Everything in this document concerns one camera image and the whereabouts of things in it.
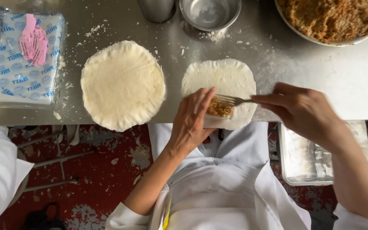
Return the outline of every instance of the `round dough sheet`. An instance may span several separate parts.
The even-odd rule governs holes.
[[[196,92],[199,88],[217,87],[217,94],[249,99],[256,94],[256,85],[248,65],[235,59],[207,60],[188,66],[181,84],[181,96]],[[243,103],[233,107],[229,118],[205,115],[206,128],[234,130],[249,124],[257,104]]]
[[[116,43],[91,56],[80,84],[92,119],[119,132],[148,122],[166,93],[156,59],[134,41]]]

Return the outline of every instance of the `woman's left hand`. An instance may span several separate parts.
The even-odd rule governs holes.
[[[204,115],[215,91],[216,87],[210,90],[201,88],[182,99],[172,125],[171,138],[166,146],[171,154],[185,158],[215,130],[204,128]]]

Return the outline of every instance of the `white bowl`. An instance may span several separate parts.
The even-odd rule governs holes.
[[[311,37],[306,36],[305,34],[302,34],[299,30],[297,30],[295,27],[293,27],[289,21],[285,18],[282,8],[280,7],[280,5],[278,4],[278,0],[275,0],[275,5],[276,8],[278,9],[278,12],[280,14],[280,16],[282,17],[282,19],[286,22],[286,24],[289,26],[289,28],[291,28],[293,31],[295,31],[297,34],[299,34],[299,36],[301,36],[302,38],[309,40],[311,42],[314,42],[316,44],[319,45],[324,45],[324,46],[330,46],[330,47],[345,47],[345,46],[349,46],[349,45],[355,45],[355,44],[359,44],[360,42],[368,39],[368,35],[367,36],[362,36],[362,37],[358,37],[355,39],[351,39],[348,41],[342,41],[342,42],[330,42],[328,43],[323,43],[317,39],[313,39]]]

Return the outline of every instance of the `fork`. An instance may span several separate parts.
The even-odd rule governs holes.
[[[226,96],[226,95],[221,95],[221,94],[216,94],[216,96],[219,100],[227,102],[230,106],[239,106],[240,104],[244,102],[252,102],[252,103],[260,104],[259,102],[256,102],[252,99],[242,99],[239,97],[232,97],[232,96]]]

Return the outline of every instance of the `stainless steel cup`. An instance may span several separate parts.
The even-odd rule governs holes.
[[[155,23],[161,23],[171,18],[174,12],[175,0],[138,0],[144,17]]]

